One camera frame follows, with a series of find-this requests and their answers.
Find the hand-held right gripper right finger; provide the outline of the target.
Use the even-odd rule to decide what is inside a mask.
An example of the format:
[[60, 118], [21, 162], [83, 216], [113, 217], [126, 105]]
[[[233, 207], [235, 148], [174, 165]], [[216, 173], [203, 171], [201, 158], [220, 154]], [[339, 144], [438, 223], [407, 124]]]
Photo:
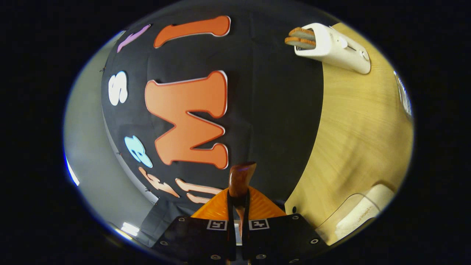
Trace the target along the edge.
[[329, 246], [302, 215], [284, 213], [268, 197], [248, 188], [242, 256], [252, 264], [305, 264]]

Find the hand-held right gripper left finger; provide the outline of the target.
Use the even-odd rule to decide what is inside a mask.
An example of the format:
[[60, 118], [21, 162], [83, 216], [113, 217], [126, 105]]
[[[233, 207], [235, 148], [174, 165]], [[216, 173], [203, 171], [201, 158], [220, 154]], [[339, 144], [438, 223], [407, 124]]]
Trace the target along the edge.
[[177, 216], [151, 250], [172, 264], [229, 264], [236, 259], [236, 233], [228, 189], [192, 216]]

